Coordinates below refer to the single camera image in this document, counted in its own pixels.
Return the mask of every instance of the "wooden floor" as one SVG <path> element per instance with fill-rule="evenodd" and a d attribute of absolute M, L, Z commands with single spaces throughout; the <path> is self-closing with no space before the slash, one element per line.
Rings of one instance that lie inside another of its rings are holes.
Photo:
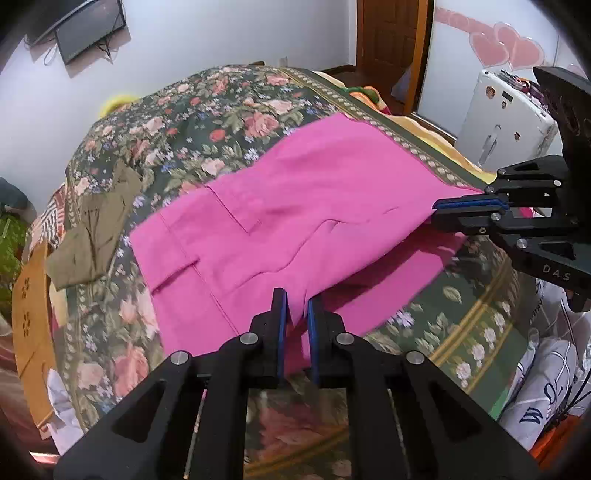
<path fill-rule="evenodd" d="M 355 72 L 341 72 L 332 74 L 334 78 L 343 82 L 347 87 L 364 87 L 366 85 L 371 85 L 372 87 L 377 88 L 379 94 L 381 95 L 382 99 L 390 108 L 390 111 L 393 115 L 402 115 L 404 111 L 404 104 L 396 100 L 392 95 L 390 95 L 390 91 L 388 89 L 380 89 L 377 83 L 372 79 L 365 75 L 363 72 L 357 70 Z"/>

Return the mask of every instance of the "green cloth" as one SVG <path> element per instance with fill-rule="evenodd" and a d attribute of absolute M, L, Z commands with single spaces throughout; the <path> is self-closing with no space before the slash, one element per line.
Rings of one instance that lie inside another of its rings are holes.
<path fill-rule="evenodd" d="M 66 233 L 60 246 L 46 260 L 46 272 L 56 290 L 88 283 L 107 273 L 141 187 L 139 175 L 119 160 L 112 191 L 82 198 L 80 224 Z"/>
<path fill-rule="evenodd" d="M 0 313 L 11 318 L 12 284 L 21 272 L 27 226 L 10 213 L 0 215 Z"/>
<path fill-rule="evenodd" d="M 379 95 L 374 92 L 372 89 L 364 88 L 364 87 L 345 87 L 343 89 L 347 93 L 358 92 L 363 93 L 367 98 L 369 98 L 374 105 L 378 105 L 380 101 Z"/>
<path fill-rule="evenodd" d="M 505 407 L 505 403 L 507 402 L 507 398 L 509 397 L 509 389 L 506 388 L 503 390 L 503 393 L 499 396 L 498 400 L 489 410 L 488 414 L 495 420 L 498 420 L 503 413 L 503 408 Z"/>

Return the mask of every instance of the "pink cloth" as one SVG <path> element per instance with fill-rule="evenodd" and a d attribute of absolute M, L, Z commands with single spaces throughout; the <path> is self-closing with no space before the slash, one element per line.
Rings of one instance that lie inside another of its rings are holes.
<path fill-rule="evenodd" d="M 462 237 L 423 226 L 404 240 L 435 200 L 473 193 L 344 115 L 298 129 L 251 168 L 179 198 L 131 233 L 165 351 L 216 350 L 268 310 L 274 287 L 286 289 L 301 333 L 308 299 L 386 255 L 363 291 L 337 300 L 349 331 L 371 330 L 432 280 Z"/>

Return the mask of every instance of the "bed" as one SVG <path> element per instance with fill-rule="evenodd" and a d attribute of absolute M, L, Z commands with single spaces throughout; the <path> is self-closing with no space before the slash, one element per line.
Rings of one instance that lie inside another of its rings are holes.
<path fill-rule="evenodd" d="M 90 128 L 57 194 L 65 198 L 65 230 L 79 222 L 84 194 L 109 190 L 119 158 L 142 177 L 142 193 L 108 274 L 51 296 L 58 317 L 54 345 L 59 373 L 83 429 L 91 428 L 165 358 L 130 231 L 179 195 L 247 168 L 294 129 L 335 112 L 374 125 L 446 183 L 483 188 L 490 181 L 409 119 L 383 115 L 330 79 L 287 67 L 204 70 L 124 105 Z M 514 271 L 488 237 L 472 237 L 403 312 L 392 312 L 393 321 L 384 319 L 366 338 L 394 354 L 424 352 L 497 418 L 527 348 L 514 319 L 531 311 L 534 289 L 533 279 Z M 344 392 L 319 391 L 303 374 L 287 379 L 277 391 L 251 392 L 245 477 L 350 476 L 346 423 Z"/>

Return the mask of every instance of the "wooden door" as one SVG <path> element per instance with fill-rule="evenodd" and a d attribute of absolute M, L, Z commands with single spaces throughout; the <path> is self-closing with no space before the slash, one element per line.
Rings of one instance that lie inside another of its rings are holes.
<path fill-rule="evenodd" d="M 358 67 L 381 92 L 389 92 L 413 63 L 419 4 L 420 0 L 359 0 Z"/>

